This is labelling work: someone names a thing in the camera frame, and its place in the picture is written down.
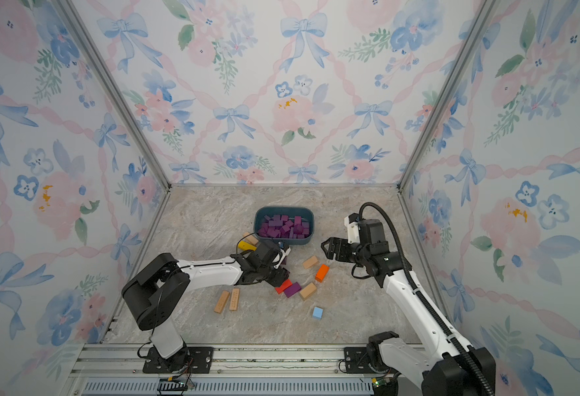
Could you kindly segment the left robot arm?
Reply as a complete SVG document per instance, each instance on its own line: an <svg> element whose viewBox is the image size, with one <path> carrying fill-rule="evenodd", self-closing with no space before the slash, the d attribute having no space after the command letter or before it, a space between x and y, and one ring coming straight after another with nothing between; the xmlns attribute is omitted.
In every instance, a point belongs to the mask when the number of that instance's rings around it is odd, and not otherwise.
<svg viewBox="0 0 580 396"><path fill-rule="evenodd" d="M178 260L159 254L121 290L126 307L141 331L150 333L151 348L143 356L145 374L190 371L195 354L189 351L171 316L182 298L192 291L214 286L258 285L274 288L289 279L283 261L290 247L261 241L255 249L206 261Z"/></svg>

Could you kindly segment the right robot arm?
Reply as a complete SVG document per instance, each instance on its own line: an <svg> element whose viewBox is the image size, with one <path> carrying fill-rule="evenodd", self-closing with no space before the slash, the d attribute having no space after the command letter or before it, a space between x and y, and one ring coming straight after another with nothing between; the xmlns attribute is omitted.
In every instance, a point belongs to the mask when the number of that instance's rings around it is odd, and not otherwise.
<svg viewBox="0 0 580 396"><path fill-rule="evenodd" d="M382 222L354 214L344 224L347 238L324 241L324 254L352 263L375 279L424 347L418 351L392 331L376 334L367 343L369 366L378 373L404 376L424 395L495 394L494 357L486 348L474 347L442 315L403 252L391 250Z"/></svg>

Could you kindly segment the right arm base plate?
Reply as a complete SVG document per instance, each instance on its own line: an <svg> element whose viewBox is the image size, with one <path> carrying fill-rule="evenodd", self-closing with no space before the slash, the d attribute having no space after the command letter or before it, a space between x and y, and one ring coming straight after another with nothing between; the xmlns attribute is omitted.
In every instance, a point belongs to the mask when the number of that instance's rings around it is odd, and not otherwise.
<svg viewBox="0 0 580 396"><path fill-rule="evenodd" d="M375 374L381 375L370 362L369 354L365 346L346 346L344 349L343 367L341 371L346 374Z"/></svg>

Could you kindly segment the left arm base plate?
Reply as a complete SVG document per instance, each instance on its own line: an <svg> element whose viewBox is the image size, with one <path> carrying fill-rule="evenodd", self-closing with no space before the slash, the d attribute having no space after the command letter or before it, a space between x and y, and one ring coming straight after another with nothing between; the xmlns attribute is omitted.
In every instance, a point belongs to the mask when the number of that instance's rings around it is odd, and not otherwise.
<svg viewBox="0 0 580 396"><path fill-rule="evenodd" d="M142 372L144 374L209 374L215 349L211 346L187 346L170 358L162 358L157 348L149 349Z"/></svg>

